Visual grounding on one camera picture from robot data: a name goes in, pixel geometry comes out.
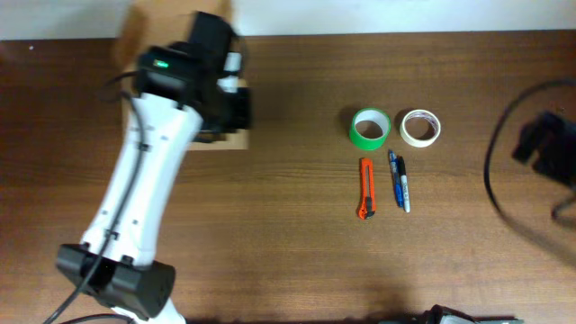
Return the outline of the beige masking tape roll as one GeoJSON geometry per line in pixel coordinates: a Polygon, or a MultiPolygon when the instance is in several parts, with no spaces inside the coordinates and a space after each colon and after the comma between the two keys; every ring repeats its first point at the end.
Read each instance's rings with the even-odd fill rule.
{"type": "Polygon", "coordinates": [[[426,148],[440,136],[442,125],[437,116],[427,110],[408,111],[400,123],[400,136],[412,147],[426,148]]]}

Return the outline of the cardboard box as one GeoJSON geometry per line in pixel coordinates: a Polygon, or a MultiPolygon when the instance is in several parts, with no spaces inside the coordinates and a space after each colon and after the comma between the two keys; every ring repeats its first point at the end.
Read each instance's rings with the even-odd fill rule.
{"type": "Polygon", "coordinates": [[[199,124],[188,150],[244,150],[252,122],[248,49],[231,1],[132,1],[121,27],[117,77],[148,130],[199,124]]]}

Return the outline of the orange utility knife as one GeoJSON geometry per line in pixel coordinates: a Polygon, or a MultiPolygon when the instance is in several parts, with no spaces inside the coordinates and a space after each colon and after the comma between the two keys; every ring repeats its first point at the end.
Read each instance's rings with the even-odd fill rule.
{"type": "Polygon", "coordinates": [[[374,193],[374,164],[370,158],[360,159],[361,200],[357,215],[362,220],[371,219],[376,213],[374,193]]]}

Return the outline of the green tape roll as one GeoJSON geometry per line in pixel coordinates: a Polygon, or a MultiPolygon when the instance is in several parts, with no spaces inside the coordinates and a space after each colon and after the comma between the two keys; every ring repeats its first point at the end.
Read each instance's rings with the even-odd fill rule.
{"type": "Polygon", "coordinates": [[[349,138],[359,149],[377,150],[383,146],[391,129],[391,120],[385,112],[375,108],[364,108],[354,115],[349,138]]]}

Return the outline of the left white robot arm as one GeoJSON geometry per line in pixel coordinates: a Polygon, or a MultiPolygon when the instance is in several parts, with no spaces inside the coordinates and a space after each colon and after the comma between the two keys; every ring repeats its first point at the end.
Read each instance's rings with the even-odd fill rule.
{"type": "Polygon", "coordinates": [[[181,323],[172,302],[176,270],[156,260],[158,233],[186,152],[252,123],[240,84],[244,39],[222,17],[198,12],[188,38],[139,55],[121,152],[98,213],[76,244],[58,249],[57,269],[75,294],[129,323],[181,323]]]}

